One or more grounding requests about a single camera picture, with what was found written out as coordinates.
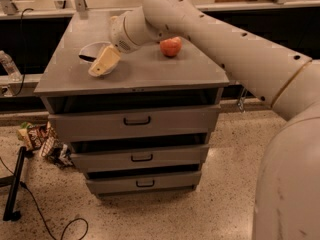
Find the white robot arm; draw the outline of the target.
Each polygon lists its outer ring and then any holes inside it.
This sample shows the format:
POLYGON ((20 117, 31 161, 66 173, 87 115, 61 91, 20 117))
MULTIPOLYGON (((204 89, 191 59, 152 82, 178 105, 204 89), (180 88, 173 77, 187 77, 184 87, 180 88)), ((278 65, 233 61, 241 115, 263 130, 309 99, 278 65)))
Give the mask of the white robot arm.
POLYGON ((320 62, 207 16, 190 0, 143 0, 112 18, 123 53, 180 36, 285 119, 261 161, 252 240, 320 240, 320 62))

